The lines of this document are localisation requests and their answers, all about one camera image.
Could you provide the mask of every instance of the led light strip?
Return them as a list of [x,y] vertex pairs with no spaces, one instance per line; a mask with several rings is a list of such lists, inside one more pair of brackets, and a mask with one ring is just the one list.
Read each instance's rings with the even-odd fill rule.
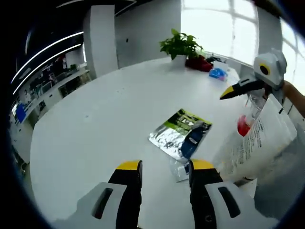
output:
[[54,55],[54,56],[50,57],[49,59],[47,59],[45,62],[43,62],[43,63],[41,63],[40,65],[38,65],[33,71],[31,71],[31,72],[22,80],[22,82],[18,85],[18,87],[17,87],[17,88],[15,89],[15,91],[13,92],[13,94],[16,93],[16,91],[21,87],[21,85],[24,83],[24,81],[25,81],[30,75],[32,75],[33,72],[35,72],[37,69],[39,69],[41,66],[43,66],[46,62],[50,61],[50,60],[53,59],[54,57],[56,57],[56,56],[58,56],[58,55],[60,55],[60,54],[62,54],[62,53],[64,53],[64,52],[66,52],[66,51],[68,51],[68,50],[70,50],[70,49],[74,49],[74,48],[76,48],[76,47],[78,47],[78,46],[81,46],[81,44],[74,45],[74,46],[72,46],[72,47],[70,47],[70,48],[68,48],[68,49],[66,49],[66,50],[64,50],[64,51],[61,51],[61,52],[57,53],[56,55]]
[[38,53],[36,53],[35,55],[33,55],[18,71],[17,71],[17,73],[15,74],[15,76],[13,77],[13,79],[11,80],[11,83],[15,80],[15,78],[17,77],[17,75],[21,72],[21,70],[22,69],[24,69],[25,68],[25,66],[26,65],[28,65],[28,63],[29,62],[31,62],[36,56],[38,56],[39,54],[41,54],[43,51],[45,51],[45,50],[47,50],[48,48],[50,48],[50,47],[52,47],[53,45],[55,45],[55,44],[57,44],[57,43],[59,43],[59,42],[61,42],[61,41],[64,41],[64,40],[66,40],[66,39],[68,39],[68,38],[70,38],[70,37],[75,37],[75,36],[77,36],[77,35],[80,35],[80,34],[83,34],[84,32],[83,31],[81,31],[81,32],[77,32],[77,33],[75,33],[75,34],[72,34],[72,35],[70,35],[70,36],[67,36],[67,37],[64,37],[64,38],[62,38],[62,39],[60,39],[60,40],[58,40],[58,41],[56,41],[56,42],[54,42],[54,43],[52,43],[52,44],[50,44],[50,45],[48,45],[47,47],[45,47],[44,49],[42,49],[42,50],[40,50]]

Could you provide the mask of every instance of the ceiling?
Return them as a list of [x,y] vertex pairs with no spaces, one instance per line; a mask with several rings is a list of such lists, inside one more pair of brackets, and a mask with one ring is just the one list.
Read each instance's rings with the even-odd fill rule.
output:
[[[91,5],[114,4],[117,16],[149,1],[151,0],[137,0],[135,3],[133,0],[50,0],[20,4],[16,14],[21,20],[17,21],[14,27],[9,28],[12,31],[10,34],[14,34],[12,58],[9,64],[10,80],[37,52],[59,39],[82,31],[83,19]],[[19,78],[28,68],[34,69],[42,61],[82,42],[82,35],[78,35],[47,49],[18,74],[11,87],[14,89],[20,84],[22,79]]]

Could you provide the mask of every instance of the red object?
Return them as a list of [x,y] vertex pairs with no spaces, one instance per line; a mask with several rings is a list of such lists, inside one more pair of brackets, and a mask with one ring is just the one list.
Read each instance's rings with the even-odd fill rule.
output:
[[208,63],[201,55],[199,55],[198,58],[186,60],[185,66],[202,72],[209,72],[213,68],[213,66]]
[[246,116],[245,115],[242,115],[239,119],[238,119],[238,123],[237,123],[237,130],[238,130],[238,133],[241,135],[241,136],[245,136],[248,131],[250,130],[250,126],[247,124],[246,122]]

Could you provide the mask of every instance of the white pillar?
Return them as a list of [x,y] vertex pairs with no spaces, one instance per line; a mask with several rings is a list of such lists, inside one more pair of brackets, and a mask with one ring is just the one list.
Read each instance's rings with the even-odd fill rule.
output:
[[95,79],[117,70],[114,5],[91,6],[84,19],[83,31],[90,76]]

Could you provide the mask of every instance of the round table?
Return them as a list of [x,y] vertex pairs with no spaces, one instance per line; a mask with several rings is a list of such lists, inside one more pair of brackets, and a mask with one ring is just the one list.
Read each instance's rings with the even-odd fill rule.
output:
[[228,82],[170,58],[104,75],[74,91],[35,125],[30,174],[37,205],[47,220],[66,219],[77,201],[108,182],[124,161],[143,161],[139,225],[145,229],[194,228],[188,181],[176,183],[170,157],[148,135],[180,108],[212,122],[193,158],[211,161],[242,113],[246,96],[219,100]]

